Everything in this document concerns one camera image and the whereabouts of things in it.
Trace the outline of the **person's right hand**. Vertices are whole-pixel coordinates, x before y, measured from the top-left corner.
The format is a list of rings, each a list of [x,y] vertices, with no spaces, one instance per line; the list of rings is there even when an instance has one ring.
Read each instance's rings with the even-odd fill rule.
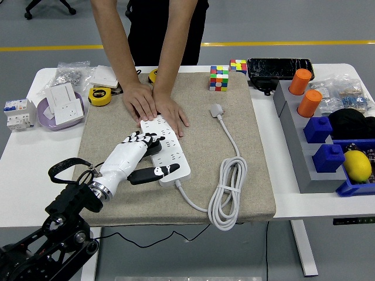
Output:
[[[156,118],[155,101],[148,85],[135,81],[122,86],[122,90],[122,101],[135,122],[152,121]]]

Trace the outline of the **person's left hand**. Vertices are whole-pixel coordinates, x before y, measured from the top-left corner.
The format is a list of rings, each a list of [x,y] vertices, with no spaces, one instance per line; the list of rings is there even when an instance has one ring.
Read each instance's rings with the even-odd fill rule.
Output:
[[[189,120],[183,108],[171,97],[171,92],[154,87],[152,90],[155,109],[172,128],[177,138],[184,136],[184,127],[189,127]]]

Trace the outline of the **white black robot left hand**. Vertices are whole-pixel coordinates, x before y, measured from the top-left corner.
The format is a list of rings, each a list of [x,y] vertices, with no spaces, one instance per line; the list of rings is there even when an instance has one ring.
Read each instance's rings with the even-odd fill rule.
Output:
[[[180,165],[177,163],[135,169],[145,156],[156,154],[161,150],[162,140],[164,137],[156,133],[136,131],[127,136],[103,163],[100,168],[101,176],[93,180],[92,188],[101,190],[108,198],[112,198],[122,181],[128,180],[133,185],[144,184],[160,180],[178,170]]]

